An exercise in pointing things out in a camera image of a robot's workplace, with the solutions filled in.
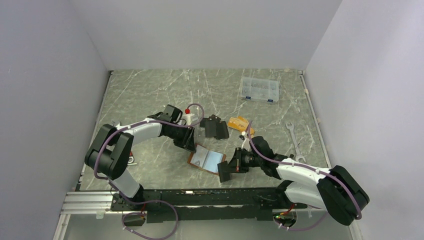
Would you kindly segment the single silver VIP card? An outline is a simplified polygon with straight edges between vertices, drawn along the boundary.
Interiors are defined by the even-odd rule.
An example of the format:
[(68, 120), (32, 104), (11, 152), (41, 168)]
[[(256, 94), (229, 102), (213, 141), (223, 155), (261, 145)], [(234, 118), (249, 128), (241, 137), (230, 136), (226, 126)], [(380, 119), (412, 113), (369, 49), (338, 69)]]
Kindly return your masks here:
[(190, 163), (199, 167), (203, 168), (205, 165), (205, 162), (207, 160), (209, 150), (203, 147), (198, 146), (199, 149), (196, 150), (196, 153), (193, 154)]

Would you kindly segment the brown leather card holder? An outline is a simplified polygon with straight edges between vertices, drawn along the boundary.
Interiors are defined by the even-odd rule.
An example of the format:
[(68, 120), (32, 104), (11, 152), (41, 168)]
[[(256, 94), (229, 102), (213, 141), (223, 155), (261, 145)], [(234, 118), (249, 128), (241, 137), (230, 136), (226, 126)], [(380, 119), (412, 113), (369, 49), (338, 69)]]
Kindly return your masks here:
[(218, 175), (218, 164), (226, 160), (226, 155), (221, 152), (209, 150), (197, 143), (195, 144), (195, 150), (196, 152), (192, 152), (189, 155), (187, 163), (190, 166), (200, 169), (204, 172)]

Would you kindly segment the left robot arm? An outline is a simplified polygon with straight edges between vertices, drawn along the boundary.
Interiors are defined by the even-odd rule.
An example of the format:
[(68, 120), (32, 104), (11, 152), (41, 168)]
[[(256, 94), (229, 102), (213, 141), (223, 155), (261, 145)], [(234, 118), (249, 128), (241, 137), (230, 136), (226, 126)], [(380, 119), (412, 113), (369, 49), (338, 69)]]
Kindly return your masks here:
[(144, 203), (144, 188), (128, 171), (128, 161), (134, 145), (149, 139), (168, 137), (173, 144), (191, 153), (196, 152), (195, 127), (201, 123), (205, 111), (196, 105), (200, 114), (166, 105), (163, 111), (129, 125), (104, 124), (89, 147), (84, 163), (93, 169), (95, 178), (106, 180), (124, 198), (131, 210)]

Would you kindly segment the single black card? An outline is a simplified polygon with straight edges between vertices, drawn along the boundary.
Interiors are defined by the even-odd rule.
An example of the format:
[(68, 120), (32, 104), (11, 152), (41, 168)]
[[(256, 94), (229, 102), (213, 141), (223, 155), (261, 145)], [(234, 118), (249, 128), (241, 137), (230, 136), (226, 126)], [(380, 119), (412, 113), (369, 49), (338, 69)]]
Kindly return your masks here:
[(225, 183), (231, 180), (230, 168), (227, 161), (218, 163), (217, 170), (220, 183)]

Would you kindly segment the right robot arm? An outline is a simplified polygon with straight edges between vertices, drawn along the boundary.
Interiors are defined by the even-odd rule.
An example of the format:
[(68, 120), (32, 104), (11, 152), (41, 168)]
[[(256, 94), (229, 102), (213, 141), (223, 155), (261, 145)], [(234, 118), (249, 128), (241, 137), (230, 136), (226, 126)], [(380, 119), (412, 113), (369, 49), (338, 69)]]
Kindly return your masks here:
[(280, 180), (273, 190), (255, 196), (260, 204), (293, 209), (296, 204), (326, 211), (336, 222), (349, 226), (362, 215), (370, 198), (342, 166), (321, 168), (294, 160), (294, 155), (275, 153), (262, 136), (252, 138), (251, 150), (237, 147), (230, 161), (217, 165), (220, 181), (231, 174), (260, 168), (265, 175)]

